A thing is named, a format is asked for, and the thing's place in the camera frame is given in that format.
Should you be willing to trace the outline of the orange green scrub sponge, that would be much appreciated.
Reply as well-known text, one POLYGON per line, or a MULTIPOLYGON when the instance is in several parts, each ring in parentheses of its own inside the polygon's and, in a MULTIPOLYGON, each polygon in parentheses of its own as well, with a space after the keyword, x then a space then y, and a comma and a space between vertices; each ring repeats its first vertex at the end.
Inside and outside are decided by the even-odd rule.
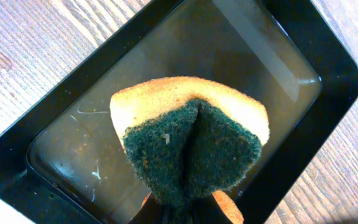
POLYGON ((111 119, 136 176, 170 223, 193 223, 192 204, 210 195, 232 223, 244 216, 227 191, 245 179, 269 140, 259 101, 198 77, 150 80, 111 97, 111 119))

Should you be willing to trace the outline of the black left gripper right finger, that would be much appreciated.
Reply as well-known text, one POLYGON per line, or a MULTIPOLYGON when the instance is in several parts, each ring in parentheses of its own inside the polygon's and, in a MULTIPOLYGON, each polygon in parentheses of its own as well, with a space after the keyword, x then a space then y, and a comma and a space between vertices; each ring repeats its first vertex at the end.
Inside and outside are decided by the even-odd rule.
POLYGON ((191 208, 194 224, 231 224, 212 195, 196 199, 191 208))

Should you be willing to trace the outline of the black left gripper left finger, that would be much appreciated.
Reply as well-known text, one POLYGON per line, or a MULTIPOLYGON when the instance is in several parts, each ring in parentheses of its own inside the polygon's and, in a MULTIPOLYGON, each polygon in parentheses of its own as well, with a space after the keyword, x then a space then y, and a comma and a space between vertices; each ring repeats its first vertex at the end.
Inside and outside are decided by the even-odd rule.
POLYGON ((160 204, 153 194, 148 194, 129 224, 169 224, 172 217, 172 207, 160 204))

